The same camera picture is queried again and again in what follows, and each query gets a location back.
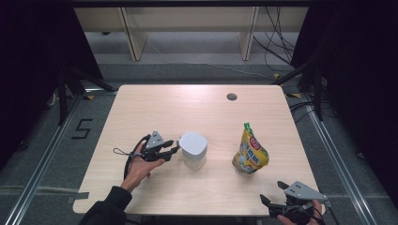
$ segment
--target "chip bag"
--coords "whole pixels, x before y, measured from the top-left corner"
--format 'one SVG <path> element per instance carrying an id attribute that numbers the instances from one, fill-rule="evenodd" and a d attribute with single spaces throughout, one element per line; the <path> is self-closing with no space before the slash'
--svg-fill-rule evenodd
<path id="1" fill-rule="evenodd" d="M 245 123 L 239 151 L 232 159 L 232 164 L 240 173 L 254 173 L 267 166 L 269 155 L 253 135 L 249 123 Z"/>

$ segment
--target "wooden table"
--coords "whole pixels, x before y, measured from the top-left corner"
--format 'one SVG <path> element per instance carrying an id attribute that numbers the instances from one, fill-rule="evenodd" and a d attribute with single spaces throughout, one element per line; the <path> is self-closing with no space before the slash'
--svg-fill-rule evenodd
<path id="1" fill-rule="evenodd" d="M 230 93 L 237 99 L 229 100 Z M 246 122 L 270 157 L 267 167 L 250 175 L 237 173 L 231 163 Z M 166 141 L 187 131 L 202 134 L 208 141 L 207 163 L 193 171 L 178 151 L 132 192 L 128 214 L 262 217 L 268 209 L 259 194 L 274 203 L 285 201 L 277 181 L 317 189 L 280 86 L 123 85 L 80 188 L 89 197 L 75 201 L 76 213 L 85 213 L 121 184 L 127 157 L 113 149 L 130 152 L 154 129 Z"/>

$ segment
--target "table hole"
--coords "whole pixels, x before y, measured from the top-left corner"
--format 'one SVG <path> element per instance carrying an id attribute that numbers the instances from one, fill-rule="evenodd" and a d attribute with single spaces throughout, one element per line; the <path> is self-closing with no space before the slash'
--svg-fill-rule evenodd
<path id="1" fill-rule="evenodd" d="M 228 100 L 236 100 L 237 95 L 234 93 L 229 93 L 228 95 L 226 95 L 226 98 L 228 98 Z"/>

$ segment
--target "human hand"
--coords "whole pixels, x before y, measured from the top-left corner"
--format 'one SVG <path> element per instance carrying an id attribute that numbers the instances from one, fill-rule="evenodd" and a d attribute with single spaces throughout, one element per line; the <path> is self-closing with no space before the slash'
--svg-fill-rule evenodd
<path id="1" fill-rule="evenodd" d="M 319 214 L 319 212 L 322 212 L 322 205 L 319 203 L 319 201 L 317 200 L 313 200 L 313 205 L 314 205 L 314 217 L 316 218 L 321 218 L 321 215 Z M 294 223 L 287 217 L 284 217 L 282 215 L 278 215 L 277 219 L 283 224 L 283 225 L 294 225 Z M 310 222 L 308 223 L 308 225 L 318 225 L 318 222 L 314 219 L 311 218 Z"/>
<path id="2" fill-rule="evenodd" d="M 136 152 L 139 153 L 142 147 L 143 144 L 141 143 L 137 147 Z M 164 162 L 165 160 L 163 158 L 158 159 L 157 161 L 147 162 L 139 156 L 133 157 L 130 163 L 129 173 L 127 174 L 126 179 L 122 182 L 120 187 L 124 188 L 125 190 L 131 193 L 135 188 L 137 188 L 141 184 L 141 181 L 144 178 L 150 177 L 150 172 L 153 169 L 159 167 Z"/>

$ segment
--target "black sleeve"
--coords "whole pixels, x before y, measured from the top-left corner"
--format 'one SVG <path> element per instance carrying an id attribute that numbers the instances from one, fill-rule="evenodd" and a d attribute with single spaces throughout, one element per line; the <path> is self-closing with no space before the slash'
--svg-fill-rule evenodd
<path id="1" fill-rule="evenodd" d="M 96 202 L 84 215 L 80 225 L 124 225 L 127 217 L 124 210 L 131 201 L 131 194 L 122 187 L 112 187 L 103 202 Z"/>

